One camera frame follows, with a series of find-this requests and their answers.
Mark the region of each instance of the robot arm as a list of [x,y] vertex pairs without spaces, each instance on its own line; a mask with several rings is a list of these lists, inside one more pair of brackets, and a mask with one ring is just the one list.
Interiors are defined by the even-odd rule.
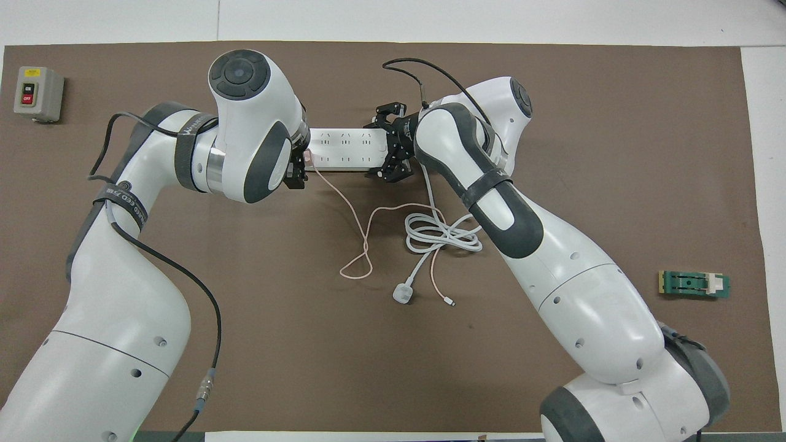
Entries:
[[728,408],[722,373],[703,348],[687,345],[691,356],[668,349],[673,334],[664,348],[664,332],[614,261],[512,184],[513,146],[531,106],[518,82],[494,81],[495,87],[481,83],[484,93],[473,90],[481,85],[468,89],[494,128],[462,96],[444,98],[420,117],[414,152],[445,177],[585,371],[543,402],[545,438],[686,439]]
[[0,411],[0,440],[131,440],[179,361],[188,306],[112,221],[136,238],[166,186],[244,203],[284,179],[302,188],[308,126],[278,66],[260,53],[233,51],[214,62],[208,81],[217,127],[201,131],[213,116],[169,102],[144,119],[177,137],[143,124],[134,129],[69,256],[66,309]]

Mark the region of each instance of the power socket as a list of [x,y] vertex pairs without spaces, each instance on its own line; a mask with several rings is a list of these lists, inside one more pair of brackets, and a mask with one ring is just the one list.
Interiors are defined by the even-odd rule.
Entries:
[[316,128],[311,129],[308,149],[320,171],[367,171],[385,162],[387,136],[384,129]]

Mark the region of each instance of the velcro strap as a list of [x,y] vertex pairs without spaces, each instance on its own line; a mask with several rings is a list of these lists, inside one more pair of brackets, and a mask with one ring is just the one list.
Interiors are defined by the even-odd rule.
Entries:
[[215,119],[216,117],[209,113],[197,113],[178,132],[178,140],[174,145],[174,174],[177,175],[180,185],[186,189],[204,193],[197,189],[197,185],[194,183],[191,175],[191,162],[200,129]]
[[98,192],[96,199],[93,200],[94,203],[99,201],[111,201],[125,209],[126,212],[131,214],[131,218],[134,218],[134,221],[137,222],[139,230],[142,230],[142,227],[147,223],[147,211],[142,202],[139,201],[139,198],[129,190],[125,190],[116,184],[110,182],[104,184],[101,192]]
[[489,193],[500,182],[510,181],[510,176],[502,171],[500,168],[494,168],[486,172],[478,178],[472,185],[467,188],[467,191],[461,195],[461,202],[469,209],[486,193]]

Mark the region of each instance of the emergency stop switch box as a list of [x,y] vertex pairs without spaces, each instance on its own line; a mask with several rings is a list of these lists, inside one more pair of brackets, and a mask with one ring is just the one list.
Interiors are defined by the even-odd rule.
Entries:
[[17,77],[13,112],[39,123],[58,121],[64,83],[63,77],[52,69],[22,66]]

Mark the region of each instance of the black cable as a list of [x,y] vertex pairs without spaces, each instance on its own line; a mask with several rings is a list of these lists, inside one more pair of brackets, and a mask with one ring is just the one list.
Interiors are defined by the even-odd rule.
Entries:
[[393,68],[391,66],[386,66],[384,64],[382,65],[382,69],[388,69],[388,70],[391,70],[391,71],[401,72],[402,74],[410,76],[415,81],[417,81],[417,84],[418,84],[418,86],[420,86],[420,89],[421,89],[421,106],[423,107],[423,109],[428,109],[428,101],[426,101],[426,90],[425,90],[425,87],[423,86],[423,82],[421,82],[420,79],[418,79],[412,72],[405,71],[404,69],[401,69],[401,68]]
[[[100,180],[103,180],[103,181],[107,181],[105,179],[106,177],[101,177],[100,175],[95,175],[95,173],[98,170],[98,168],[101,166],[101,162],[104,161],[104,157],[106,156],[106,152],[109,149],[109,140],[112,138],[112,129],[115,126],[115,121],[117,121],[117,119],[120,118],[121,116],[127,116],[127,117],[129,117],[131,119],[137,120],[143,126],[148,127],[151,130],[153,130],[153,131],[160,132],[161,134],[165,134],[165,135],[170,136],[170,137],[177,137],[178,136],[177,132],[169,131],[167,129],[164,129],[161,126],[158,126],[156,124],[150,123],[148,120],[145,120],[144,118],[140,117],[139,115],[135,115],[135,114],[133,114],[131,112],[118,112],[115,115],[113,115],[111,118],[109,118],[109,122],[106,125],[106,134],[104,135],[104,145],[101,147],[101,153],[98,155],[98,159],[96,160],[95,164],[93,165],[93,168],[90,169],[90,176],[88,176],[87,179],[100,179]],[[215,127],[215,125],[218,124],[218,123],[219,123],[218,120],[213,120],[211,123],[205,124],[197,132],[197,134],[201,134],[202,132],[209,131],[210,129]]]
[[458,80],[456,80],[456,79],[455,79],[455,78],[454,78],[454,77],[453,77],[451,74],[449,74],[449,73],[448,73],[448,72],[447,72],[445,69],[442,69],[442,68],[440,68],[440,67],[439,67],[439,66],[437,66],[436,64],[433,64],[433,63],[431,63],[430,61],[423,60],[422,58],[412,58],[412,57],[405,57],[405,58],[395,58],[395,59],[393,59],[393,60],[388,60],[388,61],[385,61],[385,62],[382,64],[382,68],[383,68],[383,69],[389,69],[389,67],[388,67],[388,66],[389,66],[390,64],[394,64],[394,63],[401,63],[401,62],[403,62],[403,61],[412,61],[413,63],[421,63],[421,64],[425,64],[425,65],[426,65],[426,66],[428,66],[429,68],[433,68],[433,69],[435,69],[436,71],[438,71],[439,73],[441,73],[442,75],[444,75],[445,77],[447,77],[447,78],[448,78],[450,81],[452,81],[452,82],[453,82],[453,84],[455,84],[455,85],[456,85],[456,86],[457,86],[457,87],[458,87],[458,88],[461,90],[461,92],[463,92],[463,93],[464,93],[464,95],[466,95],[466,96],[467,96],[467,98],[469,98],[469,101],[471,101],[471,102],[472,102],[472,104],[475,106],[475,108],[476,108],[476,109],[478,109],[478,112],[480,112],[480,115],[481,115],[481,116],[483,116],[483,119],[484,119],[484,120],[486,120],[486,123],[488,123],[488,125],[489,125],[489,126],[491,126],[491,122],[489,121],[489,117],[488,117],[488,116],[486,116],[486,113],[483,111],[483,109],[481,109],[481,108],[480,108],[480,105],[478,104],[478,102],[477,102],[477,101],[475,101],[475,98],[473,98],[473,97],[472,97],[472,95],[471,95],[469,92],[467,92],[467,90],[466,90],[466,89],[465,89],[465,88],[464,88],[464,87],[461,85],[461,83],[459,83],[459,82],[458,82]]
[[197,416],[199,416],[199,411],[195,410],[193,416],[191,416],[191,419],[189,419],[189,421],[185,423],[183,428],[181,428],[180,431],[178,431],[178,434],[174,437],[174,439],[172,439],[172,442],[178,442],[178,440],[180,440],[180,438],[183,437],[183,435],[189,429],[191,424],[193,424],[194,421],[196,421]]
[[178,271],[181,271],[185,276],[188,276],[191,279],[191,281],[194,281],[194,283],[196,283],[200,287],[200,289],[202,289],[205,292],[206,295],[208,295],[210,302],[213,304],[213,310],[215,310],[215,325],[216,325],[215,353],[213,354],[213,363],[211,365],[212,368],[215,368],[216,365],[219,363],[219,353],[221,352],[221,310],[219,309],[219,303],[216,302],[215,297],[213,297],[213,293],[211,293],[210,289],[202,281],[200,281],[200,279],[197,278],[195,274],[191,273],[187,268],[167,258],[163,254],[147,246],[142,241],[139,241],[137,238],[132,237],[125,230],[120,228],[117,222],[112,223],[112,229],[114,229],[115,232],[117,232],[117,234],[123,237],[126,241],[130,242],[133,245],[136,245],[140,249],[155,256],[159,260],[172,266]]

